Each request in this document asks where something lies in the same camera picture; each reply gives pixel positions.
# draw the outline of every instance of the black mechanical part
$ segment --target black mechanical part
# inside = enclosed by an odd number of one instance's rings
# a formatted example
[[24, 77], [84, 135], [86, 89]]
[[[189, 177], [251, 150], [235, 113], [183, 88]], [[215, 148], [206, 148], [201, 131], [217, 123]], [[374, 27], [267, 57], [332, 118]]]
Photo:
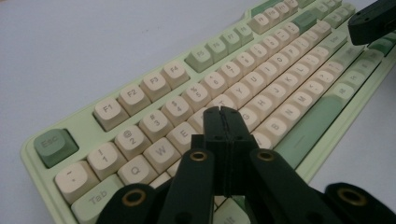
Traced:
[[245, 196], [253, 224], [396, 223], [362, 189], [336, 184], [323, 194], [308, 187], [280, 154], [258, 148], [236, 110], [207, 109], [204, 132], [192, 136], [173, 179], [156, 189], [118, 190], [97, 223], [211, 224], [214, 195]]
[[369, 44], [396, 29], [396, 1], [378, 0], [357, 12], [348, 22], [354, 45]]

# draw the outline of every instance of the white surface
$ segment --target white surface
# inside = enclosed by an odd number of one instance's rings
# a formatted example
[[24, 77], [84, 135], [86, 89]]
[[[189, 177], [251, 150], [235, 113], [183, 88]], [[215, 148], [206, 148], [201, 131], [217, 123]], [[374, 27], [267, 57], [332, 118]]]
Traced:
[[[258, 2], [0, 1], [0, 223], [53, 222], [20, 159], [30, 135], [218, 34]], [[346, 181], [396, 211], [392, 73], [313, 180], [317, 189]]]

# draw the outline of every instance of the cream keycap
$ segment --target cream keycap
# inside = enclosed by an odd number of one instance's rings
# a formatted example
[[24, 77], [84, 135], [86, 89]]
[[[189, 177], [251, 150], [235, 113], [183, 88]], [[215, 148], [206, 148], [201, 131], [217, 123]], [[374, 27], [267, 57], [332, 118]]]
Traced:
[[119, 102], [129, 116], [134, 115], [150, 104], [147, 95], [134, 83], [120, 91]]
[[128, 161], [119, 169], [117, 174], [125, 185], [148, 184], [158, 176], [154, 168], [142, 155]]
[[251, 90], [253, 95], [257, 95], [267, 85], [265, 79], [257, 72], [247, 74], [241, 79], [241, 82]]
[[136, 126], [130, 126], [117, 134], [115, 143], [129, 161], [151, 145], [149, 139]]
[[139, 128], [151, 142], [166, 136], [174, 126], [171, 121], [159, 110], [153, 110], [139, 122]]
[[180, 158], [178, 151], [166, 138], [161, 138], [143, 152], [158, 174], [165, 171]]
[[62, 169], [55, 176], [55, 183], [64, 199], [72, 204], [88, 190], [99, 184], [99, 180], [86, 161], [77, 161]]
[[271, 27], [268, 18], [261, 13], [254, 16], [247, 24], [254, 32], [259, 35], [263, 34]]
[[191, 127], [199, 134], [204, 133], [204, 111], [206, 110], [207, 107], [202, 107], [187, 120]]
[[188, 122], [182, 122], [166, 135], [166, 138], [175, 146], [180, 154], [184, 154], [187, 150], [191, 149], [191, 136], [193, 134], [198, 134], [198, 132]]
[[218, 69], [218, 72], [225, 78], [228, 86], [232, 86], [244, 75], [241, 68], [233, 62], [225, 63]]
[[245, 124], [247, 125], [247, 129], [249, 132], [252, 132], [257, 126], [260, 124], [260, 119], [253, 110], [248, 107], [243, 107], [239, 110], [239, 113], [242, 116]]
[[171, 176], [168, 173], [163, 173], [160, 176], [158, 176], [155, 180], [153, 180], [149, 185], [156, 189], [166, 181], [168, 181], [171, 178]]
[[237, 109], [236, 104], [233, 100], [226, 94], [220, 94], [218, 97], [213, 99], [206, 107], [212, 106], [227, 106], [232, 109]]
[[140, 88], [148, 96], [151, 102], [160, 99], [165, 96], [166, 93], [171, 91], [171, 87], [159, 72], [145, 75], [140, 83]]
[[200, 83], [209, 92], [211, 98], [215, 98], [216, 96], [222, 94], [228, 88], [224, 77], [218, 72], [211, 72], [207, 74]]
[[178, 61], [172, 61], [166, 64], [163, 67], [162, 74], [172, 90], [190, 79], [186, 69]]
[[181, 96], [189, 103], [194, 112], [210, 102], [209, 92], [200, 83], [190, 85]]
[[116, 173], [126, 163], [125, 158], [111, 142], [104, 143], [99, 148], [92, 150], [88, 154], [87, 161], [100, 180]]
[[233, 84], [224, 94], [230, 97], [238, 109], [253, 97], [250, 89], [242, 82]]
[[112, 130], [129, 118], [120, 104], [111, 97], [107, 97], [97, 103], [93, 110], [93, 114], [106, 132]]
[[246, 107], [254, 111], [259, 116], [260, 121], [263, 121], [271, 114], [275, 105], [268, 96], [259, 94], [249, 101]]

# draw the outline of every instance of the screw hole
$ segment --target screw hole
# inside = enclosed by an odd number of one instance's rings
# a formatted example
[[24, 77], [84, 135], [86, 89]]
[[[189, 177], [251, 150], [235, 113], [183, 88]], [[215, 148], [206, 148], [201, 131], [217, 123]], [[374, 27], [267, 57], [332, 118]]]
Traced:
[[190, 158], [193, 161], [205, 161], [207, 159], [207, 155], [202, 151], [196, 151], [190, 154]]
[[355, 206], [364, 206], [367, 204], [366, 197], [354, 189], [342, 188], [337, 191], [337, 194], [338, 197], [346, 203], [350, 203]]
[[273, 161], [275, 159], [275, 156], [271, 152], [267, 151], [261, 151], [257, 154], [257, 158], [259, 158], [262, 161]]
[[146, 200], [146, 192], [142, 189], [132, 189], [122, 197], [122, 203], [128, 207], [141, 204]]

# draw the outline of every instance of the mechanical keyboard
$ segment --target mechanical keyboard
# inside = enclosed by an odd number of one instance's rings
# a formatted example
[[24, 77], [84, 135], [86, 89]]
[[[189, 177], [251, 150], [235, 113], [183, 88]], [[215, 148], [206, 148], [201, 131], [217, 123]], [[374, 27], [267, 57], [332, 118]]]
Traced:
[[[396, 33], [353, 46], [341, 0], [269, 0], [168, 63], [32, 136], [21, 157], [57, 223], [94, 223], [124, 185], [175, 175], [211, 106], [238, 109], [305, 180], [395, 63]], [[249, 223], [216, 197], [214, 223]]]

